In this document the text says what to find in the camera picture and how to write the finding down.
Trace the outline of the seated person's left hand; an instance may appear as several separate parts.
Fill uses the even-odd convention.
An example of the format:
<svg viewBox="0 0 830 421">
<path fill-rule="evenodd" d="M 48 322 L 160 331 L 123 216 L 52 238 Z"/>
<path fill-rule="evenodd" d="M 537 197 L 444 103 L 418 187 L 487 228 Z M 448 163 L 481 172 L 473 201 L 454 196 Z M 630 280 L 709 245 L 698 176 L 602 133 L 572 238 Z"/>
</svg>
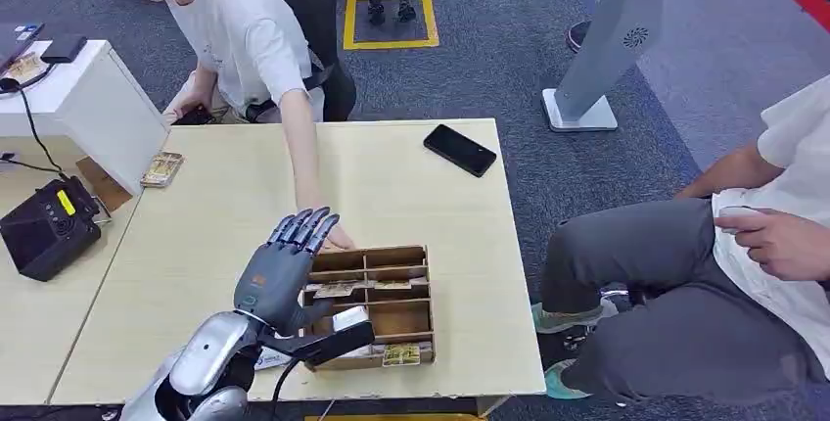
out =
<svg viewBox="0 0 830 421">
<path fill-rule="evenodd" d="M 813 220 L 769 209 L 728 208 L 714 219 L 761 269 L 783 281 L 829 279 L 829 228 Z"/>
</svg>

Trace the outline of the person's right hand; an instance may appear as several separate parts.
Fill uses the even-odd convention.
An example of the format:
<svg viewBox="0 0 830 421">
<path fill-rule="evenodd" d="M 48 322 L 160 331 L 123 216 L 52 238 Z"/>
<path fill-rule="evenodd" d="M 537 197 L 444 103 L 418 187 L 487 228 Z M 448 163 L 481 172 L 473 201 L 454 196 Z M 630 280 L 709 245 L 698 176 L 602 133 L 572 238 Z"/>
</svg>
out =
<svg viewBox="0 0 830 421">
<path fill-rule="evenodd" d="M 187 89 L 179 92 L 164 110 L 162 116 L 168 125 L 173 125 L 189 113 L 199 109 L 208 109 L 210 96 L 205 92 Z"/>
</svg>

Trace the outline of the person's left hand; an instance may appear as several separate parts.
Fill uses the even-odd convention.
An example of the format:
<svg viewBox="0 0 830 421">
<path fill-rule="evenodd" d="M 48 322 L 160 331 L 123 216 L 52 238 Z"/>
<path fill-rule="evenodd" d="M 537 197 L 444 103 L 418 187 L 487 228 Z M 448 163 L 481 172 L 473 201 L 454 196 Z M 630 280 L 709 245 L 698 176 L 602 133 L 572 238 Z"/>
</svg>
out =
<svg viewBox="0 0 830 421">
<path fill-rule="evenodd" d="M 346 234 L 340 224 L 335 225 L 329 232 L 324 244 L 321 247 L 321 253 L 333 253 L 338 251 L 354 250 L 355 244 L 352 239 Z"/>
</svg>

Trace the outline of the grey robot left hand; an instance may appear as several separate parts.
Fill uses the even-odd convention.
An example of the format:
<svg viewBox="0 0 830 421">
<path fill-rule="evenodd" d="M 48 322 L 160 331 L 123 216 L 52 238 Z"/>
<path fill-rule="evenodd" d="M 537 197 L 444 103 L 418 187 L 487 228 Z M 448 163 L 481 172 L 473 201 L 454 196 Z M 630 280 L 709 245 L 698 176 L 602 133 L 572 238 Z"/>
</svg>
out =
<svg viewBox="0 0 830 421">
<path fill-rule="evenodd" d="M 266 323 L 283 337 L 321 319 L 329 300 L 300 304 L 314 258 L 340 216 L 328 207 L 306 209 L 280 220 L 250 258 L 233 296 L 234 307 Z"/>
</svg>

